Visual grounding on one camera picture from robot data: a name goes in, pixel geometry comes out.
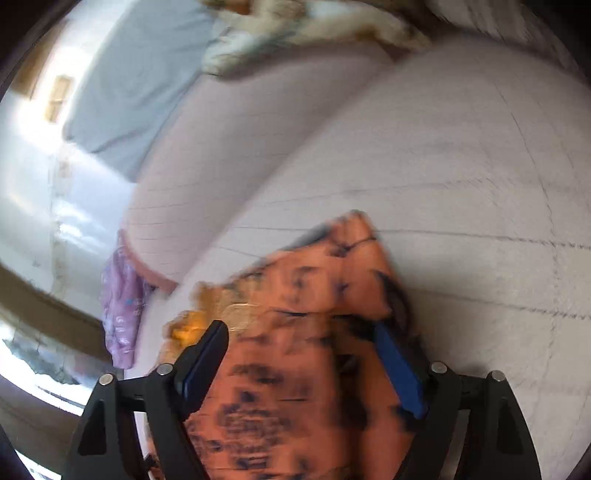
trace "purple fabric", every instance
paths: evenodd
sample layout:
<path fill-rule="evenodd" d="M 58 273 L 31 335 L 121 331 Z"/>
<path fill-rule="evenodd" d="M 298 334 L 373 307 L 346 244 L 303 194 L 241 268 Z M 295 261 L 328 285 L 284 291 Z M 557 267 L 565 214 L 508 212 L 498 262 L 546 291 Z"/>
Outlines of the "purple fabric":
<path fill-rule="evenodd" d="M 117 250 L 103 271 L 100 295 L 105 345 L 117 368 L 134 366 L 139 321 L 153 290 L 125 256 L 119 232 Z"/>

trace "gray bedsheet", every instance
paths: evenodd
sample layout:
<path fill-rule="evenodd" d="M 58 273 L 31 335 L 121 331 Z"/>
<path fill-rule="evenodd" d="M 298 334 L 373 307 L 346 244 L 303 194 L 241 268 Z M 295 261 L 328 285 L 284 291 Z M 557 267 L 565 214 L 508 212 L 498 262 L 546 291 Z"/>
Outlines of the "gray bedsheet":
<path fill-rule="evenodd" d="M 212 25 L 197 0 L 139 0 L 89 69 L 64 140 L 135 181 L 160 129 L 200 74 Z"/>

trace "orange tie-dye cloth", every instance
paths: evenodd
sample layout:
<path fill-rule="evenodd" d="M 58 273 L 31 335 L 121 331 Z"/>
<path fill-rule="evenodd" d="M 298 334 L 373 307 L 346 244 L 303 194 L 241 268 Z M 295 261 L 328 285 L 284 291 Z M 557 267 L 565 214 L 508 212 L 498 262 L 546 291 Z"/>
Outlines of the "orange tie-dye cloth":
<path fill-rule="evenodd" d="M 387 256 L 359 212 L 314 236 L 210 290 L 230 346 L 185 427 L 213 480 L 391 480 L 410 447 L 372 343 L 410 329 Z"/>

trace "metal screw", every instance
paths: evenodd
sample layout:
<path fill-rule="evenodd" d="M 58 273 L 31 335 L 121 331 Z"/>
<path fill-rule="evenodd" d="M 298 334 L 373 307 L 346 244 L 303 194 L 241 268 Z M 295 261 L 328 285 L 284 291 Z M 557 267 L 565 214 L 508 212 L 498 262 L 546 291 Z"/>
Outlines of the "metal screw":
<path fill-rule="evenodd" d="M 168 375 L 171 371 L 173 371 L 173 366 L 171 364 L 162 364 L 159 365 L 158 368 L 156 369 L 156 372 L 158 373 L 158 375 Z"/>
<path fill-rule="evenodd" d="M 99 378 L 99 383 L 102 386 L 109 385 L 113 381 L 113 375 L 111 374 L 104 374 Z"/>
<path fill-rule="evenodd" d="M 443 362 L 433 362 L 431 364 L 431 371 L 436 374 L 444 374 L 447 372 L 447 365 Z"/>
<path fill-rule="evenodd" d="M 500 370 L 493 370 L 491 372 L 491 377 L 493 380 L 495 380 L 497 382 L 504 382 L 505 380 L 507 380 L 507 377 L 505 376 L 505 374 L 503 372 L 501 372 Z"/>

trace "blue gripper pad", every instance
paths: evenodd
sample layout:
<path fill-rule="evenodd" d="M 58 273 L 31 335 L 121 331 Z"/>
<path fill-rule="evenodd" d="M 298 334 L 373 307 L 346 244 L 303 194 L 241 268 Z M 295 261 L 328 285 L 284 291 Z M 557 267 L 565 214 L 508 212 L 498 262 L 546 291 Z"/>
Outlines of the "blue gripper pad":
<path fill-rule="evenodd" d="M 411 412 L 417 420 L 422 419 L 427 412 L 423 385 L 382 322 L 377 323 L 374 329 L 374 344 L 390 383 L 400 398 L 401 407 Z"/>

